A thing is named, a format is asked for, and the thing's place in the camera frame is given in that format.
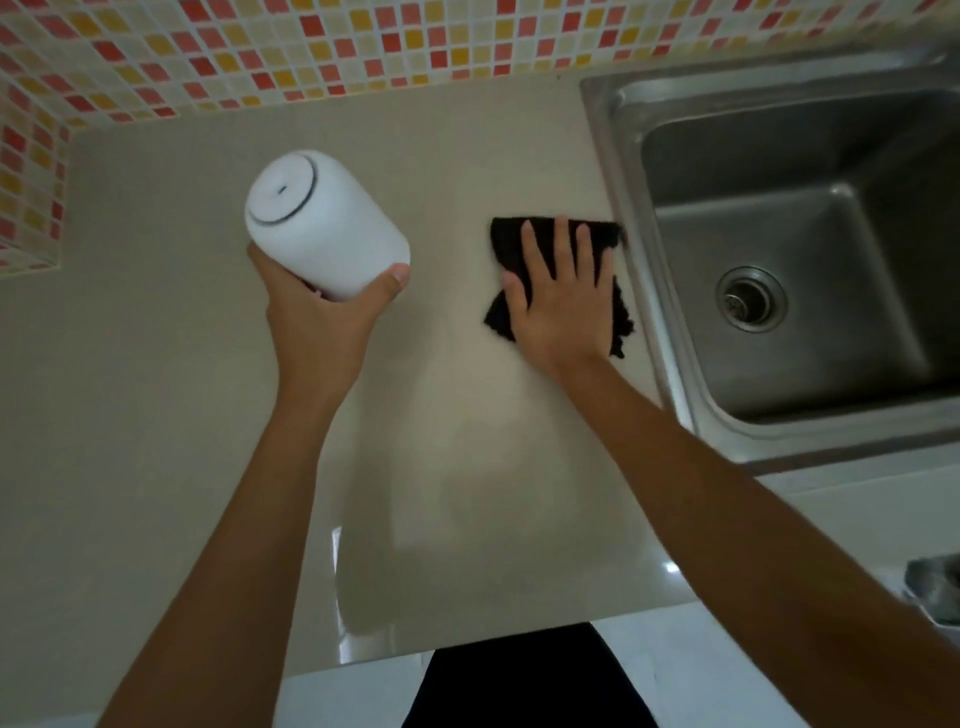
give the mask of drain strainer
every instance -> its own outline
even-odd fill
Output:
[[[786,293],[773,276],[759,268],[734,268],[717,284],[717,305],[737,328],[769,331],[786,316]]]

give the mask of white bottle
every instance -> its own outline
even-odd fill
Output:
[[[403,233],[343,164],[320,152],[272,162],[251,187],[245,217],[264,253],[334,301],[410,262]]]

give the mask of forearm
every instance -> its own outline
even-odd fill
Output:
[[[608,362],[564,388],[687,582],[811,725],[947,724],[960,658],[922,618]]]
[[[269,726],[333,407],[278,406],[100,725]]]

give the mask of cleaning cloth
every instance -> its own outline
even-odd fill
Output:
[[[533,285],[526,263],[523,262],[523,247],[520,243],[520,227],[529,220],[534,226],[537,236],[537,245],[540,253],[550,270],[551,276],[557,275],[553,259],[553,218],[552,217],[494,217],[490,224],[490,240],[493,244],[493,254],[497,262],[512,273],[516,273],[523,281],[523,288],[527,293],[527,303],[533,301]],[[594,278],[600,273],[600,257],[607,248],[615,248],[620,242],[620,227],[616,223],[599,223],[585,220],[570,220],[570,240],[573,248],[574,262],[577,259],[575,244],[576,230],[587,223],[590,229],[590,242],[593,244],[593,274]],[[515,341],[514,333],[510,328],[510,309],[507,307],[507,295],[500,291],[484,323],[503,336]],[[620,286],[613,279],[613,340],[610,346],[611,356],[623,358],[623,340],[634,332],[634,322],[630,320],[630,313],[623,303],[623,294]]]

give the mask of black cloth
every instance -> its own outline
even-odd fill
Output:
[[[403,728],[657,728],[592,624],[438,649]]]
[[[525,220],[534,226],[537,235],[537,245],[543,254],[546,267],[550,275],[556,276],[557,269],[553,259],[553,218],[552,217],[494,217],[490,223],[490,240],[493,244],[493,254],[497,262],[512,273],[520,276],[523,288],[527,292],[527,303],[533,302],[533,286],[526,263],[523,262],[523,247],[520,243],[520,227]],[[606,248],[615,248],[620,242],[620,226],[616,223],[598,223],[586,220],[570,220],[570,241],[576,240],[577,227],[587,223],[590,228],[590,241],[593,244],[594,276],[600,274],[600,255]],[[577,259],[577,246],[573,247],[573,259]],[[510,309],[507,307],[507,295],[500,291],[484,323],[500,334],[503,338],[515,341],[514,332],[510,327]],[[630,313],[623,303],[623,293],[616,279],[613,280],[613,340],[610,345],[611,356],[623,358],[623,340],[634,332],[634,322],[630,320]]]

